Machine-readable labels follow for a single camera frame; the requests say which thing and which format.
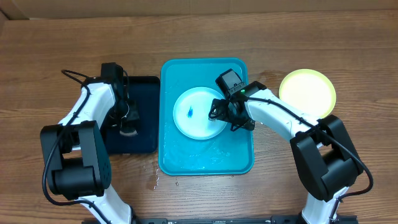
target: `wood grain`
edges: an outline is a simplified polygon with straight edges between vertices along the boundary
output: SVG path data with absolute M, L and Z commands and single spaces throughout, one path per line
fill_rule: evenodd
M 241 58 L 249 80 L 274 93 L 299 68 L 329 77 L 338 99 L 333 114 L 345 122 L 375 178 L 371 193 L 345 200 L 339 212 L 361 223 L 396 223 L 398 11 L 6 21 L 0 37 L 0 222 L 92 217 L 80 206 L 49 204 L 41 191 L 40 130 L 63 118 L 80 95 L 61 69 L 96 76 L 101 63 L 117 62 L 131 75 L 160 76 L 167 60 L 200 57 Z M 254 147 L 254 167 L 234 177 L 176 180 L 156 174 L 157 154 L 112 156 L 112 183 L 141 217 L 299 213 L 307 194 L 289 145 L 259 125 Z M 362 175 L 351 190 L 367 184 Z
M 2 25 L 7 20 L 8 20 L 7 17 L 0 11 L 0 35 L 1 35 L 1 31 L 2 31 Z

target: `plastic tray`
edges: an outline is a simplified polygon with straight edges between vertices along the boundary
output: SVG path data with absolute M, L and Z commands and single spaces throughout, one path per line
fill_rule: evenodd
M 248 82 L 246 65 L 237 58 L 175 59 L 162 67 L 159 113 L 159 167 L 168 175 L 244 174 L 254 164 L 252 132 L 231 132 L 230 124 L 219 135 L 194 140 L 182 134 L 173 119 L 177 98 L 194 87 L 212 88 L 222 94 L 215 80 L 232 68 Z

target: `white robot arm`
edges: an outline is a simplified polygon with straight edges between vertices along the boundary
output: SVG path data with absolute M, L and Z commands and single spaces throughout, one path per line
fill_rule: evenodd
M 68 127 L 71 130 L 62 136 L 50 160 L 47 175 L 49 188 L 53 194 L 62 194 L 68 200 L 91 202 L 82 205 L 100 223 L 133 223 L 135 216 L 132 208 L 120 199 L 110 184 L 111 166 L 100 135 L 106 118 L 112 120 L 114 126 L 122 126 L 123 123 L 125 128 L 121 133 L 123 131 L 126 136 L 131 136 L 129 132 L 136 133 L 134 127 L 129 126 L 129 120 L 136 118 L 130 116 L 134 105 L 125 93 L 123 69 L 115 63 L 105 63 L 101 76 L 88 78 L 83 85 L 81 96 L 68 115 L 58 125 L 46 126 L 40 133 L 46 161 L 60 130 L 67 128 L 72 119 Z M 72 150 L 81 150 L 82 157 L 64 159 L 62 154 Z
M 280 105 L 291 110 L 293 113 L 301 116 L 303 119 L 313 125 L 318 124 L 317 117 L 306 114 L 298 109 L 295 109 L 287 103 L 276 97 L 270 90 L 259 90 L 255 92 L 250 98 L 262 98 L 272 100 Z M 286 141 L 290 141 L 295 137 L 298 132 L 306 132 L 310 127 L 302 124 L 299 120 L 293 118 L 291 115 L 286 113 L 283 109 L 276 105 L 268 104 L 261 101 L 248 100 L 245 102 L 246 111 L 251 119 L 261 122 L 265 126 L 270 127 L 276 133 L 281 135 Z M 333 198 L 329 201 L 318 200 L 311 194 L 308 194 L 307 203 L 302 210 L 302 218 L 307 224 L 328 224 L 330 213 L 333 210 L 336 199 L 345 194 L 348 187 L 343 187 L 337 191 Z
M 358 157 L 343 123 L 333 115 L 319 119 L 293 108 L 259 82 L 244 84 L 231 69 L 222 73 L 216 84 L 225 100 L 213 100 L 209 119 L 229 122 L 233 131 L 234 126 L 253 130 L 254 121 L 258 121 L 289 141 L 300 180 L 309 192 L 301 212 L 302 223 L 333 222 L 337 208 L 334 206 L 339 202 L 336 200 L 354 184 L 363 168 L 333 144 L 333 150 L 321 156 L 318 148 L 330 142 L 315 130 L 321 129 L 338 139 Z

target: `white dish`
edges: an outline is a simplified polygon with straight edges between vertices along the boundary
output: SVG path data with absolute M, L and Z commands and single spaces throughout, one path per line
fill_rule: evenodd
M 222 99 L 221 93 L 207 87 L 195 87 L 182 93 L 174 104 L 174 123 L 184 135 L 198 140 L 218 135 L 226 126 L 224 121 L 210 121 L 213 99 Z

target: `yellow dish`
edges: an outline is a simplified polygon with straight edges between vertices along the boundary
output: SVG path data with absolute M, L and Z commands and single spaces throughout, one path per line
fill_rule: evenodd
M 336 90 L 324 74 L 300 69 L 283 79 L 279 98 L 305 113 L 324 118 L 335 107 Z

